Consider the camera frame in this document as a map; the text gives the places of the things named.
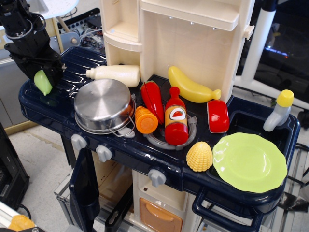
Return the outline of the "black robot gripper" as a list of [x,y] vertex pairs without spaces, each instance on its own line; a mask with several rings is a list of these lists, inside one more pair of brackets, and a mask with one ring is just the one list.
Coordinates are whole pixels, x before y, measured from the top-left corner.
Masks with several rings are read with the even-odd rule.
[[12,40],[4,49],[10,53],[19,69],[30,79],[41,69],[51,86],[56,86],[63,77],[65,64],[60,54],[50,47],[50,37],[46,30],[5,31],[6,37]]

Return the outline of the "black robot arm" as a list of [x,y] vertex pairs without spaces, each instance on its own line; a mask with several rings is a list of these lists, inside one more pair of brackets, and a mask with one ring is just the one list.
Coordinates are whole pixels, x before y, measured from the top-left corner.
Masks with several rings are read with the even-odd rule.
[[51,86],[55,86],[63,77],[66,65],[50,46],[44,17],[29,8],[25,0],[0,2],[0,24],[5,28],[6,37],[12,40],[4,49],[29,79],[33,80],[42,70]]

